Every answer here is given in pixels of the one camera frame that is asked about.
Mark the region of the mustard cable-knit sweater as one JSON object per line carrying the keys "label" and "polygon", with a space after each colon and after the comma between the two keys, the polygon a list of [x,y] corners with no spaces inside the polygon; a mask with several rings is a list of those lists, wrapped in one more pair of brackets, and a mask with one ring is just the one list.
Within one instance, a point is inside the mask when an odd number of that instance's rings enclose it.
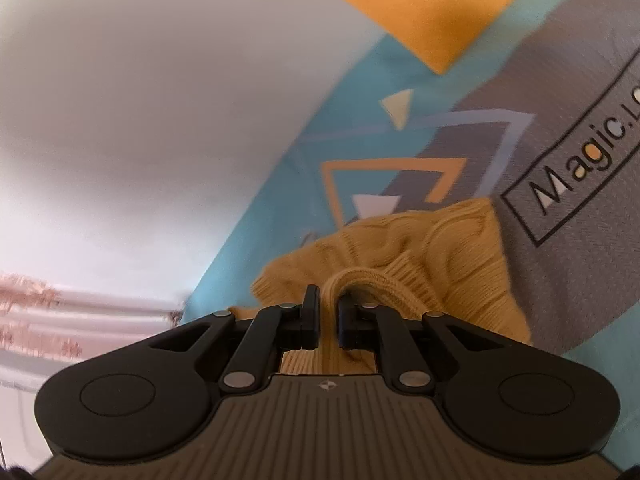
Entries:
{"label": "mustard cable-knit sweater", "polygon": [[488,198],[356,221],[272,260],[252,293],[263,308],[297,304],[310,285],[320,289],[320,342],[314,350],[286,352],[285,374],[374,372],[371,353],[338,345],[335,305],[345,292],[365,304],[392,307],[409,320],[440,311],[523,344],[532,341],[512,294]]}

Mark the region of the pink satin curtain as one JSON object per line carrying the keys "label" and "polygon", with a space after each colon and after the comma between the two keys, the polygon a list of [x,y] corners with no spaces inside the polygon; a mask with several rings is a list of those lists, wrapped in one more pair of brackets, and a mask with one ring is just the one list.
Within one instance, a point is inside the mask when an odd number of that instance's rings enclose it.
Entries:
{"label": "pink satin curtain", "polygon": [[34,470],[51,456],[35,420],[43,383],[70,364],[177,326],[179,300],[82,292],[1,274],[1,466]]}

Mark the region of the teal grey printed bedsheet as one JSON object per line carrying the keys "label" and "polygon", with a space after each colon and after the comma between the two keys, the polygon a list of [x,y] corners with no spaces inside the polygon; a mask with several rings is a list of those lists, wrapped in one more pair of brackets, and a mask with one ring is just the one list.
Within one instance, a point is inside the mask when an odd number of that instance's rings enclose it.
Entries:
{"label": "teal grey printed bedsheet", "polygon": [[284,153],[186,304],[237,304],[274,258],[339,226],[488,197],[537,347],[595,368],[622,412],[606,447],[639,460],[639,0],[515,0],[446,74],[383,38]]}

